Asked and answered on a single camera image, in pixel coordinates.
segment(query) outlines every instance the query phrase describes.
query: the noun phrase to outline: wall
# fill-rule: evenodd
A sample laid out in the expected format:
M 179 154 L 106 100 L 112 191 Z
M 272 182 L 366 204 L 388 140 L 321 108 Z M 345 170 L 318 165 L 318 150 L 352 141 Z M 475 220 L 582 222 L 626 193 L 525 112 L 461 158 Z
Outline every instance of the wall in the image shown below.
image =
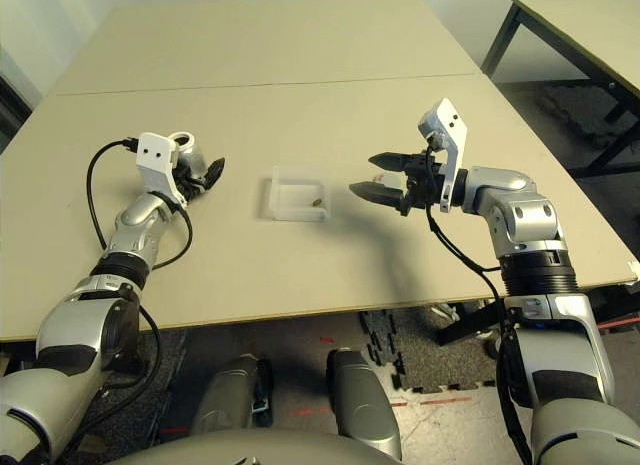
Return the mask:
M 0 0 L 0 73 L 37 105 L 111 9 L 111 0 Z
M 0 0 L 0 72 L 35 105 L 114 5 L 186 0 Z M 436 15 L 481 63 L 509 0 L 427 0 Z M 433 50 L 437 60 L 437 50 Z M 497 81 L 576 78 L 580 72 L 520 30 L 496 73 Z

